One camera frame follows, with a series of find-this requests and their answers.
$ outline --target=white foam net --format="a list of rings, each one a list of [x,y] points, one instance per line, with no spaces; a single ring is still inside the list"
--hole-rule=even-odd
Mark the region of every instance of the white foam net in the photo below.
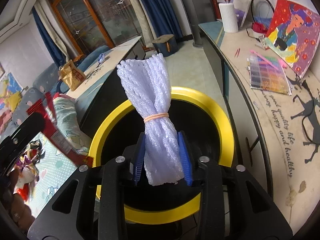
[[[143,118],[168,112],[171,86],[161,53],[146,60],[121,61],[117,68],[128,99]],[[144,167],[149,184],[156,186],[182,179],[177,131],[170,119],[162,117],[148,121],[145,134]]]

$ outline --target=wooden stool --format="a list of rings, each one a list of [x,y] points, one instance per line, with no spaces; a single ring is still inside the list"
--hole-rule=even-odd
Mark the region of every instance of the wooden stool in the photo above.
[[[158,53],[162,53],[164,57],[178,51],[176,39],[173,34],[165,34],[156,38],[152,44]]]

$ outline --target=blue gripper pad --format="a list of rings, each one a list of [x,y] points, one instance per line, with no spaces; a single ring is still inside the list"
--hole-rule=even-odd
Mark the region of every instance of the blue gripper pad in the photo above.
[[[144,154],[146,152],[145,139],[146,135],[143,132],[140,133],[136,148],[134,150],[133,158],[130,162],[130,169],[133,165],[133,179],[135,185],[137,185],[138,181],[140,180],[141,171],[143,168]]]
[[[179,144],[179,155],[180,161],[184,173],[184,179],[187,182],[188,186],[192,185],[192,163],[191,163],[191,156],[190,152],[188,151],[187,144],[185,142],[185,135],[183,131],[178,132],[178,144]]]

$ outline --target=white vase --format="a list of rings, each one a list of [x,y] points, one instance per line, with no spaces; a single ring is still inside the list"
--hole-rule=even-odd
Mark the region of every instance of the white vase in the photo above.
[[[226,33],[237,33],[238,22],[233,3],[219,3],[223,29]]]

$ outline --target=girl painting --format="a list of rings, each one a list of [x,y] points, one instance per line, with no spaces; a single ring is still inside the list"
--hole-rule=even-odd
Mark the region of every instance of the girl painting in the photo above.
[[[319,40],[320,17],[302,5],[278,0],[265,41],[302,78]]]

